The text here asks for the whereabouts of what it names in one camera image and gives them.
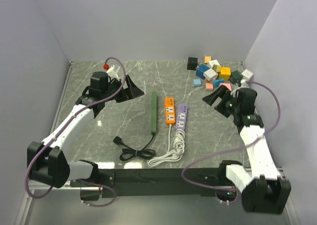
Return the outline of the green power strip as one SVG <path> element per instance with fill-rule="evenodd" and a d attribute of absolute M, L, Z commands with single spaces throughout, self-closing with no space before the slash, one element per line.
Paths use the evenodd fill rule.
<path fill-rule="evenodd" d="M 153 91 L 151 95 L 151 134 L 157 132 L 157 108 L 158 108 L 158 95 Z"/>

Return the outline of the yellow plug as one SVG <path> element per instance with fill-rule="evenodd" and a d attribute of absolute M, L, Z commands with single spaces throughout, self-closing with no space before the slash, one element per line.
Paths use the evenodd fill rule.
<path fill-rule="evenodd" d="M 217 74 L 219 74 L 221 72 L 222 66 L 214 64 L 212 68 Z"/>
<path fill-rule="evenodd" d="M 212 57 L 211 56 L 205 56 L 204 58 L 204 63 L 208 63 L 209 61 L 212 60 Z"/>

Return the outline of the white plug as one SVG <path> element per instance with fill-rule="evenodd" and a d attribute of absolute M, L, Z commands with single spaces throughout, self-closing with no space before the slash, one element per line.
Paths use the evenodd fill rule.
<path fill-rule="evenodd" d="M 210 68 L 203 73 L 203 76 L 207 81 L 213 81 L 217 79 L 218 73 Z"/>

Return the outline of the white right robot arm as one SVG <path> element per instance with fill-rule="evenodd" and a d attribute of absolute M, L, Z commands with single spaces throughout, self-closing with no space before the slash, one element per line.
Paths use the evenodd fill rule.
<path fill-rule="evenodd" d="M 262 118 L 255 113 L 257 92 L 250 88 L 240 88 L 232 93 L 220 86 L 203 101 L 213 105 L 225 117 L 233 116 L 233 122 L 245 145 L 251 173 L 248 174 L 238 161 L 224 160 L 218 168 L 217 179 L 221 184 L 231 182 L 241 192 L 242 207 L 246 212 L 282 214 L 291 184 L 283 179 L 270 154 Z"/>

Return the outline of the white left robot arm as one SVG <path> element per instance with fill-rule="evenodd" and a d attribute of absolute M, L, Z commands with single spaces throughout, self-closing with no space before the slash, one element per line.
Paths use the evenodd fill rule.
<path fill-rule="evenodd" d="M 107 101 L 125 102 L 144 95 L 126 75 L 124 79 L 110 77 L 104 71 L 94 72 L 71 113 L 59 127 L 40 143 L 32 142 L 27 148 L 26 179 L 51 187 L 61 188 L 67 181 L 81 179 L 87 186 L 99 180 L 99 168 L 94 162 L 68 162 L 65 152 L 86 124 L 93 121 Z"/>

